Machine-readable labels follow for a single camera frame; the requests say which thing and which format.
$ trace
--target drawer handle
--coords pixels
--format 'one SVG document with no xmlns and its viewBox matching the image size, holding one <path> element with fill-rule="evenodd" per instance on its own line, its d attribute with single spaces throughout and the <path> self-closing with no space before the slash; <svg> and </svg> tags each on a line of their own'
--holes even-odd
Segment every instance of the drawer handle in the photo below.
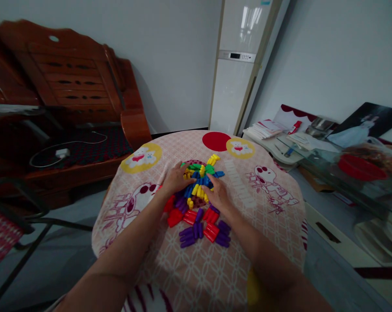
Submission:
<svg viewBox="0 0 392 312">
<path fill-rule="evenodd" d="M 326 227 L 321 224 L 320 222 L 316 222 L 316 225 L 318 226 L 318 228 L 327 235 L 328 239 L 334 243 L 341 243 L 341 241 L 333 235 L 333 233 L 331 233 L 328 229 L 326 229 Z"/>
</svg>

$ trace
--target colorful toy pieces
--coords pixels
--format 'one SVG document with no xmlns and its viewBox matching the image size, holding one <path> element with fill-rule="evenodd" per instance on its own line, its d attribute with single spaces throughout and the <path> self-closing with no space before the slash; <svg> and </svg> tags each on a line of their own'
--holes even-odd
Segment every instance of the colorful toy pieces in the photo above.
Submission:
<svg viewBox="0 0 392 312">
<path fill-rule="evenodd" d="M 197 179 L 196 183 L 189 185 L 183 191 L 176 193 L 167 202 L 164 211 L 169 213 L 167 222 L 172 228 L 181 220 L 188 223 L 191 227 L 179 233 L 181 248 L 189 247 L 196 243 L 197 239 L 202 239 L 206 236 L 212 243 L 228 248 L 230 242 L 230 226 L 223 220 L 219 221 L 216 226 L 215 223 L 219 219 L 220 212 L 213 205 L 204 213 L 203 208 L 199 208 L 197 212 L 193 211 L 195 197 L 201 198 L 206 204 L 209 203 L 209 198 L 201 188 L 203 185 L 207 186 L 214 192 L 213 183 L 210 181 L 206 173 L 213 175 L 216 178 L 224 176 L 223 171 L 215 172 L 214 165 L 220 160 L 220 157 L 213 154 L 207 161 L 206 166 L 200 164 L 190 165 L 184 175 L 184 179 Z M 206 228 L 203 230 L 202 221 L 206 221 Z"/>
</svg>

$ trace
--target left hand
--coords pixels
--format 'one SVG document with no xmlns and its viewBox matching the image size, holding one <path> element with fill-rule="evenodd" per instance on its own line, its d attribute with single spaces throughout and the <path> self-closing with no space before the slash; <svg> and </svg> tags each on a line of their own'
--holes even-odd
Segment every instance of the left hand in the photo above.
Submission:
<svg viewBox="0 0 392 312">
<path fill-rule="evenodd" d="M 170 196 L 197 181 L 197 179 L 184 180 L 184 171 L 186 171 L 190 163 L 186 163 L 180 168 L 181 164 L 182 162 L 179 162 L 170 170 L 162 185 L 161 190 L 164 190 Z"/>
</svg>

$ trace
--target red plate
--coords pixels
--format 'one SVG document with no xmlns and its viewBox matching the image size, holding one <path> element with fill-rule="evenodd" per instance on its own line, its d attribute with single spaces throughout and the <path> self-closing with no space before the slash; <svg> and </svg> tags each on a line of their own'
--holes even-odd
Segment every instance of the red plate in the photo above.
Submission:
<svg viewBox="0 0 392 312">
<path fill-rule="evenodd" d="M 342 155 L 339 168 L 352 178 L 361 181 L 385 180 L 388 175 L 376 165 L 356 156 Z"/>
</svg>

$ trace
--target white cable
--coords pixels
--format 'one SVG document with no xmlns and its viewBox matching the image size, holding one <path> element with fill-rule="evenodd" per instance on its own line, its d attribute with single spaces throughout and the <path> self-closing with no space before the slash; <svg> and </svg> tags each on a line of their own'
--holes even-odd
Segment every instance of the white cable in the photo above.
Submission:
<svg viewBox="0 0 392 312">
<path fill-rule="evenodd" d="M 63 156 L 63 157 L 60 158 L 58 161 L 56 161 L 56 162 L 54 162 L 54 163 L 52 163 L 52 164 L 50 164 L 50 165 L 45 165 L 45 166 L 36 166 L 36 165 L 33 165 L 33 164 L 32 164 L 32 160 L 34 159 L 34 157 L 36 157 L 36 156 L 37 156 L 38 154 L 40 154 L 41 152 L 43 152 L 43 151 L 45 151 L 45 150 L 48 150 L 48 149 L 50 149 L 50 148 L 52 148 L 52 147 L 56 147 L 56 146 L 64 145 L 64 144 L 69 144 L 69 143 L 98 144 L 98 143 L 105 142 L 105 141 L 108 139 L 108 136 L 106 136 L 106 135 L 104 135 L 104 134 L 98 133 L 98 132 L 96 132 L 96 131 L 92 131 L 92 133 L 100 134 L 100 135 L 104 136 L 105 138 L 104 138 L 102 141 L 99 141 L 99 142 L 71 141 L 71 142 L 65 142 L 65 143 L 60 143 L 60 144 L 56 144 L 56 145 L 52 145 L 52 146 L 46 147 L 45 149 L 42 149 L 41 151 L 39 151 L 38 153 L 34 154 L 34 156 L 32 156 L 32 157 L 30 158 L 30 162 L 29 162 L 30 166 L 36 167 L 36 168 L 50 167 L 50 166 L 55 165 L 55 164 L 57 164 L 58 162 L 62 161 L 64 158 L 66 158 L 65 156 Z"/>
</svg>

